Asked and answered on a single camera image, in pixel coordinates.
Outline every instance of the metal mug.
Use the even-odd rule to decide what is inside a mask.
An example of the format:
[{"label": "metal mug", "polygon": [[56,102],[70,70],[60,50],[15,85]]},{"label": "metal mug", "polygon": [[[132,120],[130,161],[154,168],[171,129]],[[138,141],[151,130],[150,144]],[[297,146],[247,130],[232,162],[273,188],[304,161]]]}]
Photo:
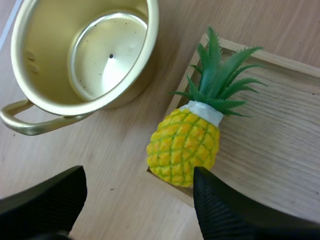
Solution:
[{"label": "metal mug", "polygon": [[[11,59],[27,100],[1,110],[4,124],[39,135],[130,102],[152,79],[158,28],[157,0],[25,0]],[[33,105],[60,117],[14,117]]]}]

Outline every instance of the wooden table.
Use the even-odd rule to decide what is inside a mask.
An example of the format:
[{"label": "wooden table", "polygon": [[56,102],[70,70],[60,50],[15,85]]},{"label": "wooden table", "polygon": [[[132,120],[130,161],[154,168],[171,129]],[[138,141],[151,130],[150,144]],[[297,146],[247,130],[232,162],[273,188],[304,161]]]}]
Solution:
[{"label": "wooden table", "polygon": [[[0,33],[14,4],[0,0]],[[227,40],[320,67],[319,0],[159,0],[159,5],[160,66],[135,101],[35,137],[0,124],[2,197],[84,166],[88,198],[71,234],[77,240],[202,239],[195,210],[142,182],[137,173],[171,100],[167,92],[177,88],[208,25]],[[0,51],[0,107],[25,98],[11,67],[10,36],[11,31]],[[54,118],[36,108],[19,116],[32,122]],[[282,182],[273,171],[278,166],[257,159],[245,165],[239,159],[221,160],[214,172],[255,200],[320,222],[320,159],[313,165],[283,161],[288,171]]]}]

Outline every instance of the pineapple leaves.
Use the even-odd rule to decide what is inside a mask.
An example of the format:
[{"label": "pineapple leaves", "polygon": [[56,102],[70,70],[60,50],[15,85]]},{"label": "pineapple leaves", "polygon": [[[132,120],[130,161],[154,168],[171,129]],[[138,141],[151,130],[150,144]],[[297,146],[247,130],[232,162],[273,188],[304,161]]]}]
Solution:
[{"label": "pineapple leaves", "polygon": [[202,69],[201,69],[201,67],[199,67],[199,66],[197,66],[197,65],[194,65],[194,64],[191,64],[190,66],[193,67],[199,74],[202,75]]},{"label": "pineapple leaves", "polygon": [[246,86],[246,84],[261,84],[264,86],[267,86],[266,84],[254,79],[254,78],[244,78],[239,81],[236,81],[235,83],[228,86],[219,96],[217,96],[218,99],[228,99],[233,94],[240,92],[240,91],[251,91],[254,93],[258,93],[258,91],[254,90],[253,88]]},{"label": "pineapple leaves", "polygon": [[192,96],[192,98],[193,98],[195,101],[205,103],[205,101],[206,101],[206,96],[203,95],[201,92],[198,91],[196,85],[194,84],[194,82],[191,80],[191,78],[190,78],[188,75],[187,75],[186,77],[188,78],[189,91],[190,91],[190,95]]},{"label": "pineapple leaves", "polygon": [[190,93],[187,93],[184,91],[170,91],[169,94],[180,95],[180,96],[188,98],[191,101],[195,100],[194,97]]},{"label": "pineapple leaves", "polygon": [[208,105],[221,112],[222,114],[225,114],[227,109],[236,108],[247,103],[246,101],[218,100],[212,98],[207,98],[206,102]]},{"label": "pineapple leaves", "polygon": [[177,94],[191,101],[207,104],[224,115],[248,117],[231,110],[246,104],[246,101],[230,100],[229,98],[240,91],[258,93],[258,91],[248,86],[248,84],[266,86],[264,83],[251,77],[236,80],[245,70],[262,67],[259,64],[242,65],[255,51],[262,49],[262,47],[245,48],[222,61],[222,49],[218,35],[211,27],[208,27],[207,36],[206,46],[199,43],[197,47],[200,64],[190,65],[201,75],[199,85],[196,86],[187,75],[189,91],[175,91],[170,92],[170,94]]},{"label": "pineapple leaves", "polygon": [[239,76],[240,73],[244,72],[247,69],[255,68],[255,67],[263,68],[263,66],[259,65],[259,64],[252,64],[252,65],[243,66],[243,67],[239,68],[237,71],[234,72],[234,74],[232,75],[232,77],[230,77],[228,79],[228,81],[226,82],[224,87],[225,88],[229,87],[229,85],[232,84],[232,82],[236,79],[237,76]]},{"label": "pineapple leaves", "polygon": [[255,51],[262,49],[261,47],[246,48],[234,53],[230,56],[220,67],[216,74],[215,81],[210,86],[209,96],[215,99],[221,89],[227,84],[228,80],[233,76],[235,71],[242,65],[242,63],[250,57]]},{"label": "pineapple leaves", "polygon": [[200,56],[202,65],[202,75],[199,83],[199,91],[203,93],[203,90],[207,89],[213,80],[214,69],[211,66],[210,58],[205,47],[200,43],[197,52]]},{"label": "pineapple leaves", "polygon": [[215,34],[211,27],[208,27],[207,35],[208,50],[206,50],[206,48],[201,43],[197,48],[197,52],[200,56],[200,61],[202,65],[202,75],[198,90],[205,95],[210,91],[209,87],[211,85],[211,82],[215,78],[221,60],[218,36]]},{"label": "pineapple leaves", "polygon": [[219,38],[211,27],[207,29],[208,35],[208,53],[214,70],[216,71],[219,67],[221,60],[221,49],[219,44]]}]

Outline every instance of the white tape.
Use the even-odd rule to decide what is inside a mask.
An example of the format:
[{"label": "white tape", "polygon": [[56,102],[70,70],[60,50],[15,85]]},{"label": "white tape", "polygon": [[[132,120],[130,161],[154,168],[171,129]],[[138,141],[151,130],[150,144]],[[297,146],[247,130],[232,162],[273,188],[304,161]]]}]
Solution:
[{"label": "white tape", "polygon": [[221,112],[215,110],[213,107],[198,101],[189,101],[188,104],[183,105],[179,109],[189,109],[190,112],[208,121],[217,128],[219,127],[219,123],[224,117]]}]

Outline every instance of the pineapple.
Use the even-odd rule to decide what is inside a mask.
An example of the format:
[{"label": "pineapple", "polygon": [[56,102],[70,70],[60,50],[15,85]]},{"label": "pineapple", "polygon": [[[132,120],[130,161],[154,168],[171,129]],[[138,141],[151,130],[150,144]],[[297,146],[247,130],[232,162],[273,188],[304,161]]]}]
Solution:
[{"label": "pineapple", "polygon": [[261,47],[246,48],[221,61],[219,38],[211,27],[207,30],[207,49],[199,44],[197,52],[201,67],[193,66],[201,74],[198,87],[187,76],[189,92],[172,92],[189,99],[189,103],[175,109],[157,127],[146,148],[147,164],[160,179],[179,187],[193,185],[194,167],[210,170],[219,150],[219,123],[224,115],[244,115],[232,108],[245,101],[230,100],[239,91],[256,90],[247,84],[263,84],[253,78],[236,77],[248,68],[243,62]]}]

